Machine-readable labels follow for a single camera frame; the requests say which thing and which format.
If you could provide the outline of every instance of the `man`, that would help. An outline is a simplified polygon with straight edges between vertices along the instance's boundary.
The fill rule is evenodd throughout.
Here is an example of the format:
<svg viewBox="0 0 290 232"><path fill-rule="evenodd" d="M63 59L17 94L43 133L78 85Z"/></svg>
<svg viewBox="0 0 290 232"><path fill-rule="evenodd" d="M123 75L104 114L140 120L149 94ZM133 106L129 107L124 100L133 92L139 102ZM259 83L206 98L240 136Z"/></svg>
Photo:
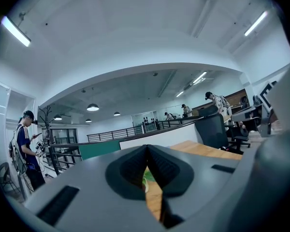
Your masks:
<svg viewBox="0 0 290 232"><path fill-rule="evenodd" d="M23 117L19 121L20 123L17 126L17 129L21 127L17 136L17 144L22 158L26 161L26 174L30 179L33 190L36 190L38 187L43 185L45 181L38 161L35 158L37 154L30 149L31 141L37 137L36 135L33 135L29 138L27 127L29 127L33 121L33 112L25 111Z"/></svg>
<svg viewBox="0 0 290 232"><path fill-rule="evenodd" d="M215 95L211 92L206 92L205 99L212 100L213 104L218 108L218 112L222 116L232 115L232 110L231 110L230 104L228 103L226 98L224 98L223 96L218 96L218 95Z"/></svg>
<svg viewBox="0 0 290 232"><path fill-rule="evenodd" d="M184 109L184 114L186 114L187 117L192 117L192 110L188 106L182 104L182 108Z"/></svg>
<svg viewBox="0 0 290 232"><path fill-rule="evenodd" d="M167 112L165 112L164 115L166 116L166 120L174 119L172 114L168 114Z"/></svg>

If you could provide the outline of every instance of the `teal wall panel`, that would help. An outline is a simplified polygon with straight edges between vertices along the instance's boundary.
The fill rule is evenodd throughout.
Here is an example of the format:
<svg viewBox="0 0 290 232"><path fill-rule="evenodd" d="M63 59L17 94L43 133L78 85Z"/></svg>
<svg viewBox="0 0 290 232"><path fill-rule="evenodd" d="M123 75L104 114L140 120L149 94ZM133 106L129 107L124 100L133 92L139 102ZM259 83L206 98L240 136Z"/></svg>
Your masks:
<svg viewBox="0 0 290 232"><path fill-rule="evenodd" d="M82 155L82 159L108 154L117 150L120 150L120 140L111 140L90 145L79 145L79 151Z"/></svg>

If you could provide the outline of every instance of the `black cap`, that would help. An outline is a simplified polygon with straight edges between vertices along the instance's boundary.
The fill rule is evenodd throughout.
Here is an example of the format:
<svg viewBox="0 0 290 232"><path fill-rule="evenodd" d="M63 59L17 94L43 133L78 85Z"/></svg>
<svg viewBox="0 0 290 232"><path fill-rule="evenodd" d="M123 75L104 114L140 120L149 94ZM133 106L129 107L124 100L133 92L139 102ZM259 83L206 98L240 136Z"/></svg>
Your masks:
<svg viewBox="0 0 290 232"><path fill-rule="evenodd" d="M208 99L209 99L209 97L210 97L211 95L212 95L211 92L206 92L206 93L205 93L205 97L208 98Z"/></svg>
<svg viewBox="0 0 290 232"><path fill-rule="evenodd" d="M25 111L23 116L29 116L32 120L34 120L33 112L30 110Z"/></svg>

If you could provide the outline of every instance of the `wooden desk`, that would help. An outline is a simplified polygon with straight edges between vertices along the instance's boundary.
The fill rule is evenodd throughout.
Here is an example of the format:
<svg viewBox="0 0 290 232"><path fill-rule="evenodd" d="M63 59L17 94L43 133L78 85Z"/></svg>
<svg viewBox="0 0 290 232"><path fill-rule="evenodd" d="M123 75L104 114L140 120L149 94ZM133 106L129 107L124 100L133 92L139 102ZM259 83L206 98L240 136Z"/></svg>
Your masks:
<svg viewBox="0 0 290 232"><path fill-rule="evenodd" d="M231 118L232 115L227 115L223 117L223 123L228 122L228 120Z"/></svg>
<svg viewBox="0 0 290 232"><path fill-rule="evenodd" d="M242 159L241 155L215 149L209 146L195 143L193 141L184 141L180 144L171 146L171 149L207 157L218 157L234 160ZM162 190L156 182L148 181L148 185L149 191L146 194L147 207L152 212L154 217L159 220L161 212Z"/></svg>

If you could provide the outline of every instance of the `potted plant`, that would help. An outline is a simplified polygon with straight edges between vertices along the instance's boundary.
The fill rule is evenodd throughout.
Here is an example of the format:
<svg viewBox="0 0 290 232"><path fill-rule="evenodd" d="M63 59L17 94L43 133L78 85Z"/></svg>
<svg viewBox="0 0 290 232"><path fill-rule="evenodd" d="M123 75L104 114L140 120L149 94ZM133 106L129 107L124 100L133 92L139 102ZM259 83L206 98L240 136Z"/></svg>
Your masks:
<svg viewBox="0 0 290 232"><path fill-rule="evenodd" d="M145 193L149 190L148 181L155 181L155 179L149 170L145 170L142 181L142 189Z"/></svg>

